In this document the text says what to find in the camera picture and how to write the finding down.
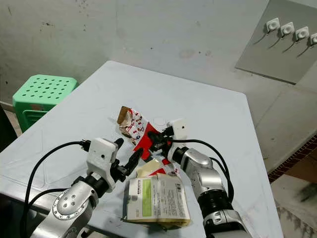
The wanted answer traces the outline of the pale yellow packet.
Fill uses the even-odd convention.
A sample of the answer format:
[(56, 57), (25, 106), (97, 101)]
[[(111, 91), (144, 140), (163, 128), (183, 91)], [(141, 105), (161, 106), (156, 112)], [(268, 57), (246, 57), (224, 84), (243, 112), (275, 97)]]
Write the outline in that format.
[(151, 160), (136, 170), (137, 178), (145, 178), (158, 174), (167, 174), (162, 161)]

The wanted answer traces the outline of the white green printed packet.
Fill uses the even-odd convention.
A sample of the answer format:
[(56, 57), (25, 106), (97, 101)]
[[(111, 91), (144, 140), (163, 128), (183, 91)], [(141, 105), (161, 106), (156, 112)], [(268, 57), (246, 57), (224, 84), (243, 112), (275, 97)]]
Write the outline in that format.
[(177, 229), (191, 224), (183, 182), (177, 176), (156, 174), (130, 179), (123, 220)]

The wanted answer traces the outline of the red white snack wrapper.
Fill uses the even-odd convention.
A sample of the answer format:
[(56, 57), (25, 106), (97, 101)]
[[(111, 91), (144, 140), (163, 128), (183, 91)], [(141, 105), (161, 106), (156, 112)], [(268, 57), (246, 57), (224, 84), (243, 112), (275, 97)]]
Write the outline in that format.
[(118, 129), (120, 132), (129, 138), (134, 144), (133, 150), (143, 149), (143, 154), (141, 160), (145, 163), (151, 160), (162, 161), (164, 168), (167, 172), (167, 175), (178, 176), (179, 169), (176, 166), (168, 161), (165, 156), (160, 156), (158, 152), (150, 152), (149, 146), (152, 144), (152, 141), (148, 137), (149, 131), (157, 131), (152, 124), (144, 118), (141, 113), (138, 111), (122, 106), (120, 113), (118, 114)]

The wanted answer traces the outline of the grey wall panel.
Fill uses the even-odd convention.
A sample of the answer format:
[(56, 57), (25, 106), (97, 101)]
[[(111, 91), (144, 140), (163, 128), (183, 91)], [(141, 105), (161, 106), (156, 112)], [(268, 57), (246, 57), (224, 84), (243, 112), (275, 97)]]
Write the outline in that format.
[(279, 18), (279, 25), (293, 22), (295, 30), (308, 26), (310, 35), (317, 33), (317, 0), (299, 3), (292, 0), (269, 0), (236, 68), (256, 75), (296, 84), (317, 66), (317, 46), (307, 38), (294, 43), (294, 33), (279, 37), (279, 29), (265, 33), (265, 23)]

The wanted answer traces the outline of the green plastic stool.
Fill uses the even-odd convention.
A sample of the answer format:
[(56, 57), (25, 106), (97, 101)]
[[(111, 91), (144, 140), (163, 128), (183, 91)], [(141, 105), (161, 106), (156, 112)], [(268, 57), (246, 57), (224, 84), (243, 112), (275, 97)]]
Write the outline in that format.
[(77, 88), (72, 77), (33, 75), (14, 93), (13, 108), (22, 132)]

